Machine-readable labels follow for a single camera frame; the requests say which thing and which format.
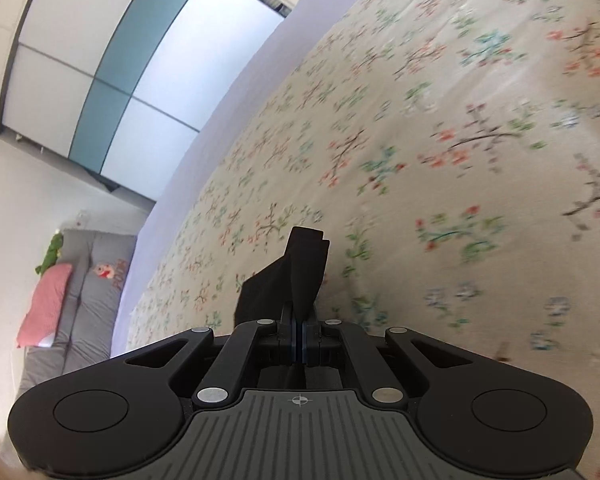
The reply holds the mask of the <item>green plush toy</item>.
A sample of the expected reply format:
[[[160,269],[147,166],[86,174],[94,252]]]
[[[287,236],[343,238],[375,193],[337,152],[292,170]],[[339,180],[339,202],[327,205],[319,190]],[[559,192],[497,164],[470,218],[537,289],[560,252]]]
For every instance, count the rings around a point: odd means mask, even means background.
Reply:
[[[52,236],[41,264],[34,269],[34,272],[38,276],[42,276],[57,263],[57,260],[60,258],[62,246],[64,246],[64,234],[58,231]]]

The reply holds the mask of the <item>purple bed blanket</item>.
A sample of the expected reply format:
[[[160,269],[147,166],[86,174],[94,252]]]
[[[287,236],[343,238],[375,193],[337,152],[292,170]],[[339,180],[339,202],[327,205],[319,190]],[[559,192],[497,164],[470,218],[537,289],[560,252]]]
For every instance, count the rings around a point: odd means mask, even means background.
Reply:
[[[268,96],[356,0],[300,0],[239,74],[185,152],[140,229],[122,292],[111,354],[125,352],[131,314],[204,184]]]

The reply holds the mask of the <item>floral beige sheet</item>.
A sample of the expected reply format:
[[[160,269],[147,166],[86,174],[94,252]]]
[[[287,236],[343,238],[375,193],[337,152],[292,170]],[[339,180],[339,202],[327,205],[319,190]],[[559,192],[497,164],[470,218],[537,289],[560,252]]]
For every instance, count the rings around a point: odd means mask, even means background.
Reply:
[[[330,241],[325,318],[578,390],[600,479],[600,0],[355,0],[212,172],[125,348],[227,333],[294,226]]]

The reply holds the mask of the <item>grey sofa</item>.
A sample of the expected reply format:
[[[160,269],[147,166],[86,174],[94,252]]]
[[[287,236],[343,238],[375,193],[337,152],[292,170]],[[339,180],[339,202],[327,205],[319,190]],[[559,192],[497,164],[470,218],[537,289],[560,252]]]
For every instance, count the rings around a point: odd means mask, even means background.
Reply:
[[[136,237],[65,230],[60,263],[72,266],[59,317],[48,348],[24,352],[18,396],[31,388],[110,358],[114,323]]]

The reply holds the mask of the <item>white and teal wardrobe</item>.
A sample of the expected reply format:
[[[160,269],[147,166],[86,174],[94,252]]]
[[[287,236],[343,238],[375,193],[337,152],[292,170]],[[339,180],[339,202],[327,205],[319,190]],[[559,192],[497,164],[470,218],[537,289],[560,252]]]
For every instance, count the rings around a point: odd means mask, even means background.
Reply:
[[[278,0],[0,0],[0,133],[158,200]]]

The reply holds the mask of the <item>black pants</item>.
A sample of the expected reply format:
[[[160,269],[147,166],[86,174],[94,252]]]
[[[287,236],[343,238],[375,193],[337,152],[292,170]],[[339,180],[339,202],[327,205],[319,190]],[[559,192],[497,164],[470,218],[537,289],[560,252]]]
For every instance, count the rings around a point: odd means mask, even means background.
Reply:
[[[323,231],[294,226],[283,255],[242,284],[234,325],[261,318],[279,321],[284,311],[299,324],[313,318],[328,251]]]

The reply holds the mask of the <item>pink checkered pillow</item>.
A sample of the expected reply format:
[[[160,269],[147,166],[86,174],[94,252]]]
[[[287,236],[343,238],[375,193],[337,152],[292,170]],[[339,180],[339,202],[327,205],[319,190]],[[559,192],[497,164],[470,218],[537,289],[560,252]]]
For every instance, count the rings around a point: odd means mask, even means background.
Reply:
[[[50,348],[53,344],[72,270],[71,263],[59,263],[42,275],[32,294],[29,311],[20,325],[16,338],[18,348]]]

